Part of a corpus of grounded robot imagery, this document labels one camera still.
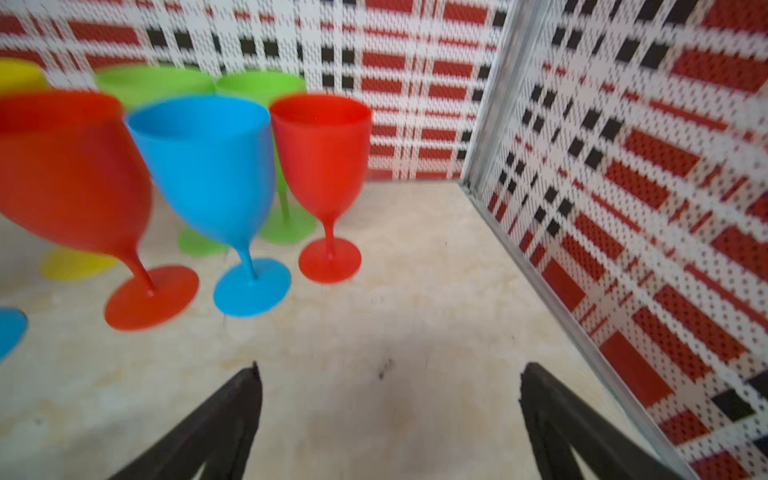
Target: marble floor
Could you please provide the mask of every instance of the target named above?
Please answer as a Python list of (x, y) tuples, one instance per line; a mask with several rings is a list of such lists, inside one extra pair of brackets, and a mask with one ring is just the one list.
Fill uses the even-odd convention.
[(50, 246), (0, 217), (0, 305), (29, 318), (0, 363), (0, 478), (107, 478), (254, 360), (264, 401), (246, 478), (538, 478), (518, 406), (531, 361), (650, 448), (454, 183), (367, 184), (336, 228), (362, 251), (346, 283), (306, 280), (304, 243), (255, 240), (293, 285), (250, 319), (212, 299), (237, 256), (183, 256), (182, 223), (162, 199), (155, 210), (142, 260), (194, 268), (200, 291), (141, 333), (102, 317), (125, 267), (40, 280)]

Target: glass base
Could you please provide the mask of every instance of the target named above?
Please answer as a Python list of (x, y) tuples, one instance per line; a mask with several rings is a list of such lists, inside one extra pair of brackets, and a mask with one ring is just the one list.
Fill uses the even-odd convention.
[(86, 280), (109, 270), (117, 262), (117, 259), (106, 255), (57, 247), (43, 259), (40, 275), (58, 282)]
[(273, 208), (259, 230), (259, 237), (275, 245), (294, 245), (304, 240), (315, 231), (317, 220), (302, 207), (289, 209), (290, 219), (283, 219), (283, 210)]
[(230, 248), (227, 245), (208, 240), (191, 228), (185, 228), (176, 236), (179, 251), (192, 258), (209, 257), (218, 253), (225, 253)]
[(299, 255), (299, 269), (317, 283), (337, 283), (357, 273), (362, 262), (360, 250), (343, 238), (333, 239), (333, 256), (328, 255), (326, 239), (315, 240)]
[(187, 308), (200, 284), (197, 274), (185, 266), (161, 266), (148, 273), (155, 286), (153, 294), (135, 277), (112, 293), (104, 309), (109, 326), (133, 332), (165, 323)]
[(21, 342), (27, 317), (12, 308), (0, 308), (0, 362)]
[(290, 271), (277, 260), (257, 258), (253, 261), (256, 279), (250, 277), (243, 264), (221, 277), (214, 290), (214, 303), (224, 315), (247, 317), (271, 310), (285, 298), (290, 288)]

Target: plastic wine glass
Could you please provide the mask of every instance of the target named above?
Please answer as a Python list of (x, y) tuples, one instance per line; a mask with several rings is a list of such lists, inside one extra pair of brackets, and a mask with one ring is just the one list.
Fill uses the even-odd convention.
[(137, 255), (152, 186), (119, 101), (71, 91), (2, 98), (0, 151), (0, 213), (47, 240), (117, 257), (134, 274), (107, 302), (110, 326), (156, 326), (192, 301), (195, 272), (147, 271)]
[(0, 362), (21, 342), (27, 317), (12, 308), (0, 308)]
[[(305, 92), (306, 83), (298, 75), (281, 71), (247, 71), (220, 78), (216, 82), (216, 91), (222, 95), (246, 98), (269, 108), (282, 97)], [(276, 151), (275, 190), (280, 209), (270, 210), (270, 215), (259, 230), (259, 237), (277, 245), (299, 243), (315, 231), (316, 221), (302, 207), (291, 207), (288, 203), (288, 184)]]
[[(209, 74), (171, 66), (118, 65), (99, 70), (95, 81), (100, 91), (117, 97), (129, 113), (168, 98), (216, 91), (215, 80)], [(196, 258), (223, 253), (228, 248), (190, 228), (179, 232), (176, 240), (179, 251)]]
[[(48, 90), (39, 65), (17, 58), (0, 58), (0, 96)], [(104, 255), (56, 247), (40, 263), (40, 275), (48, 280), (85, 280), (109, 270), (116, 260)]]
[(333, 225), (362, 189), (371, 111), (349, 98), (305, 94), (278, 100), (270, 113), (288, 186), (326, 231), (325, 240), (302, 251), (299, 268), (317, 283), (346, 280), (360, 268), (362, 257), (352, 242), (333, 236)]
[(277, 305), (290, 271), (276, 260), (252, 260), (249, 251), (275, 196), (266, 108), (217, 95), (175, 98), (135, 111), (127, 125), (168, 204), (242, 260), (216, 285), (219, 310), (245, 317)]

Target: blue wine glass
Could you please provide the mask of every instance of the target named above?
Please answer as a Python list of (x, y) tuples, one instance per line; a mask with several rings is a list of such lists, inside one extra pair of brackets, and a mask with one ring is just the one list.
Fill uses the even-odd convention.
[(269, 111), (239, 98), (199, 95), (147, 106), (126, 124), (171, 208), (240, 255), (242, 264), (216, 285), (218, 309), (245, 317), (278, 304), (290, 271), (276, 260), (252, 260), (249, 252), (275, 194)]

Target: red and white plaid pattern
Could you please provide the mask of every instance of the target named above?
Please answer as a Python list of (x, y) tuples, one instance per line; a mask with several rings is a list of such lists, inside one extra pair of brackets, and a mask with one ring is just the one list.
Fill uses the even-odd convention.
[(701, 478), (768, 474), (768, 2), (557, 0), (483, 200)]
[(93, 88), (94, 68), (123, 63), (303, 74), (374, 110), (370, 177), (457, 178), (514, 5), (24, 0), (0, 3), (0, 56), (36, 61), (56, 88)]

